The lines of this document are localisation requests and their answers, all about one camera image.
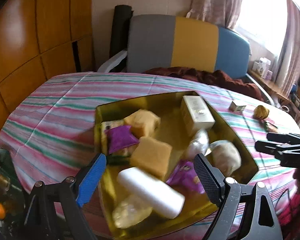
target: yellow tray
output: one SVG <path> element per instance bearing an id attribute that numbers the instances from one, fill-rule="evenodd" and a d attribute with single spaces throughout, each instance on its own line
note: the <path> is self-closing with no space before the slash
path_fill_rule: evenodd
<path id="1" fill-rule="evenodd" d="M 185 131 L 180 112 L 182 96 L 185 95 L 198 94 L 193 91 L 165 93 L 98 106 L 96 109 L 96 125 L 94 130 L 96 151 L 100 152 L 101 150 L 101 122 L 123 119 L 139 109 L 147 109 L 161 117 L 161 125 L 156 131 L 155 138 L 169 143 L 173 147 L 169 163 L 169 171 L 172 172 L 191 141 L 191 138 L 188 137 Z M 248 183 L 257 173 L 258 166 L 236 133 L 208 103 L 207 105 L 216 121 L 208 132 L 210 143 L 217 140 L 228 140 L 236 146 L 241 155 L 242 165 L 232 174 L 232 177 L 239 183 Z M 213 165 L 209 155 L 207 157 L 209 162 Z M 112 212 L 114 208 L 129 195 L 129 193 L 117 183 L 117 176 L 120 171 L 126 168 L 128 168 L 128 166 L 107 166 L 98 186 L 103 213 L 115 239 L 137 240 L 163 236 L 186 228 L 217 210 L 217 206 L 209 201 L 206 194 L 200 195 L 198 193 L 187 192 L 181 187 L 174 187 L 186 197 L 184 207 L 180 215 L 175 219 L 165 219 L 155 212 L 152 212 L 147 219 L 133 227 L 127 229 L 116 228 L 112 219 Z"/>

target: purple packet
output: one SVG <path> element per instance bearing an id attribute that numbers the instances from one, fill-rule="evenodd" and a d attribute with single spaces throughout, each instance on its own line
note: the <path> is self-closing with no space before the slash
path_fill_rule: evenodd
<path id="1" fill-rule="evenodd" d="M 130 127 L 130 125 L 122 125 L 106 131 L 109 139 L 109 154 L 139 143 L 139 140 L 130 132 Z"/>
<path id="2" fill-rule="evenodd" d="M 200 194 L 205 192 L 195 173 L 193 163 L 187 160 L 180 160 L 166 183 L 169 186 L 181 185 L 190 191 L 196 191 Z"/>

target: white roll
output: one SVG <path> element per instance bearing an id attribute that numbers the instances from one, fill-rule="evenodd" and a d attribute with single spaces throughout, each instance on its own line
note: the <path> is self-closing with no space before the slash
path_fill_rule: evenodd
<path id="1" fill-rule="evenodd" d="M 185 197 L 139 168 L 133 167 L 120 171 L 117 180 L 163 217 L 173 219 L 180 214 Z"/>

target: wooden desk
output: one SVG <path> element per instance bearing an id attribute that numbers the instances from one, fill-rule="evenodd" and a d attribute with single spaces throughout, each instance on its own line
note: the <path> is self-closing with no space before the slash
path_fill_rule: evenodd
<path id="1" fill-rule="evenodd" d="M 274 82 L 271 80 L 266 80 L 259 76 L 257 73 L 255 73 L 252 70 L 248 70 L 248 74 L 251 75 L 267 92 L 269 95 L 275 95 L 277 98 L 281 99 L 282 105 L 287 106 L 290 109 L 289 114 L 294 118 L 294 120 L 299 123 L 300 122 L 300 111 L 295 106 L 295 104 L 290 100 L 290 98 L 287 98 L 283 95 L 282 89 L 279 88 Z"/>

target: metal bolt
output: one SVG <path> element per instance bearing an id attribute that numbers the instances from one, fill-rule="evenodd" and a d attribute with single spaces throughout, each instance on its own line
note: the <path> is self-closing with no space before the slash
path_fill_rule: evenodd
<path id="1" fill-rule="evenodd" d="M 262 181 L 257 182 L 258 187 L 264 188 L 266 185 Z"/>
<path id="2" fill-rule="evenodd" d="M 235 180 L 234 180 L 234 178 L 227 177 L 227 178 L 226 178 L 226 182 L 229 183 L 229 184 L 234 184 L 234 183 L 235 183 Z"/>
<path id="3" fill-rule="evenodd" d="M 35 184 L 34 184 L 36 187 L 41 187 L 43 185 L 43 182 L 41 180 L 37 181 Z"/>
<path id="4" fill-rule="evenodd" d="M 74 177 L 69 176 L 66 178 L 66 183 L 72 183 L 72 182 L 74 182 Z"/>

